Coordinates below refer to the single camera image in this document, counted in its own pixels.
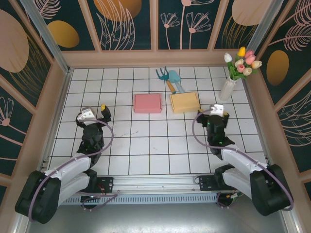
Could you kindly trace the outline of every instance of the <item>green leaf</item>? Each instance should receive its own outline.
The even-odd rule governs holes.
[[[233,67],[230,67],[230,70],[232,71],[232,74],[233,74],[234,76],[236,76],[236,75],[237,75],[237,73],[236,73],[236,71],[234,70],[234,68],[233,68]]]

